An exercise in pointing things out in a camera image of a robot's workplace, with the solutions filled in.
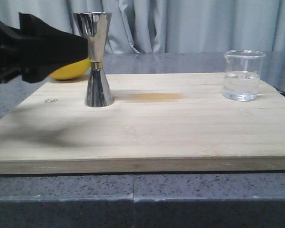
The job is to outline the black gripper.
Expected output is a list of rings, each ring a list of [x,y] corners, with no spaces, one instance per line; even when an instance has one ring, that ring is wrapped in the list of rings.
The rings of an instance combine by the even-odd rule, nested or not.
[[[0,84],[20,75],[25,82],[38,83],[55,70],[88,57],[85,38],[56,29],[31,14],[20,13],[19,22],[20,29],[0,21]]]

